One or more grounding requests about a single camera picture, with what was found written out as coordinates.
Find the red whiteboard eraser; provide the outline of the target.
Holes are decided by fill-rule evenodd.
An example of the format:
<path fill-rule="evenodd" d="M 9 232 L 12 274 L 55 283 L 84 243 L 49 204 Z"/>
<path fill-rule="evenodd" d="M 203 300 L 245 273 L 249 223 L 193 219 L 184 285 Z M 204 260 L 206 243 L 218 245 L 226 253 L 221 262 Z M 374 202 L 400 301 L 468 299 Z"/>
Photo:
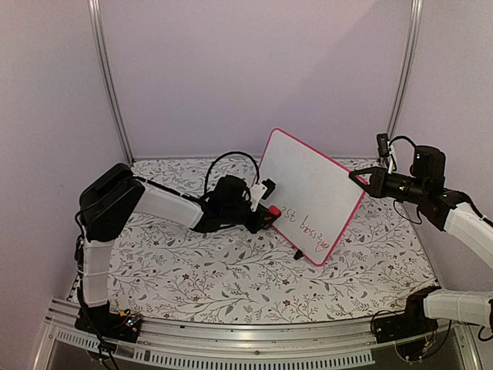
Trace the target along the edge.
<path fill-rule="evenodd" d="M 271 205 L 269 207 L 269 213 L 272 214 L 274 217 L 279 217 L 281 215 L 281 211 L 274 205 Z"/>

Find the pink framed whiteboard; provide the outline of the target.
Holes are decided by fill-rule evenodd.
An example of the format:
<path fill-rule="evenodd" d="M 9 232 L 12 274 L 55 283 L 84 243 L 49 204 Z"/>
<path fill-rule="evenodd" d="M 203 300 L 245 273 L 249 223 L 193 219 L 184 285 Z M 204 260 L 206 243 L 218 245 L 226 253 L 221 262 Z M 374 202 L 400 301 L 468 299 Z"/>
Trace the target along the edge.
<path fill-rule="evenodd" d="M 281 212 L 273 228 L 315 266 L 327 262 L 364 199 L 350 170 L 292 134 L 274 129 L 260 161 L 276 188 L 264 201 Z"/>

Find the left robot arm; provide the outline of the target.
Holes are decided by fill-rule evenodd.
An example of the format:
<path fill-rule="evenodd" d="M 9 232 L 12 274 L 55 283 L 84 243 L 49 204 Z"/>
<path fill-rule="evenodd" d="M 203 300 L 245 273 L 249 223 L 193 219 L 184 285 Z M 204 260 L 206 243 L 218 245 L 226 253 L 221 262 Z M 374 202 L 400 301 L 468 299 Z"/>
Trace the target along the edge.
<path fill-rule="evenodd" d="M 245 180 L 226 175 L 213 190 L 194 197 L 138 177 L 124 163 L 113 166 L 82 192 L 75 216 L 82 234 L 77 261 L 82 280 L 79 301 L 89 307 L 83 316 L 86 324 L 99 335 L 115 326 L 112 314 L 102 308 L 109 303 L 109 262 L 116 239 L 134 213 L 170 220 L 201 234 L 235 226 L 255 234 L 270 228 L 281 215 L 277 207 L 261 203 L 275 187 L 270 179 L 248 186 Z"/>

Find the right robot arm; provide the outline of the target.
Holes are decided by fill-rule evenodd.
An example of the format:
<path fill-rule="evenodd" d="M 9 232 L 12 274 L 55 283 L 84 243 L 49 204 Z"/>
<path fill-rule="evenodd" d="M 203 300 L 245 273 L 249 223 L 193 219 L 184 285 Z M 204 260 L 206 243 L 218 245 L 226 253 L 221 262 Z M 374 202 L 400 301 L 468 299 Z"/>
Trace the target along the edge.
<path fill-rule="evenodd" d="M 445 154 L 432 146 L 415 146 L 409 175 L 379 166 L 353 170 L 349 177 L 370 197 L 389 197 L 417 207 L 439 231 L 469 247 L 487 265 L 492 264 L 492 222 L 471 198 L 444 186 Z M 490 292 L 453 291 L 438 286 L 409 295 L 404 312 L 378 318 L 371 324 L 378 342 L 424 334 L 447 319 L 485 328 L 492 326 Z"/>

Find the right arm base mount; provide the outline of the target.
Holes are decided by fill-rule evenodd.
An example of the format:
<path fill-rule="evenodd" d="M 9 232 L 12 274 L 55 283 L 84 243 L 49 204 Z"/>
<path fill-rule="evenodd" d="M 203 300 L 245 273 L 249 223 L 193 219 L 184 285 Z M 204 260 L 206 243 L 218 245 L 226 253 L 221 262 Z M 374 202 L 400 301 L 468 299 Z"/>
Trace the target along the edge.
<path fill-rule="evenodd" d="M 388 316 L 375 315 L 371 319 L 370 329 L 377 343 L 382 344 L 435 331 L 438 329 L 438 321 L 405 313 L 391 313 Z"/>

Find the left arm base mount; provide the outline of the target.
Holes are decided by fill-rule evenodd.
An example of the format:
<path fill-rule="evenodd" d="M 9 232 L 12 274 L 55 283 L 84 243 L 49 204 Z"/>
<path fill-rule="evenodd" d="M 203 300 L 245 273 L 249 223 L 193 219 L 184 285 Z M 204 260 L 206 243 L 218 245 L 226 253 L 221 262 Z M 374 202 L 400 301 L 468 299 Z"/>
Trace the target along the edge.
<path fill-rule="evenodd" d="M 79 310 L 75 328 L 104 338 L 136 343 L 142 327 L 138 314 L 112 313 L 108 308 Z"/>

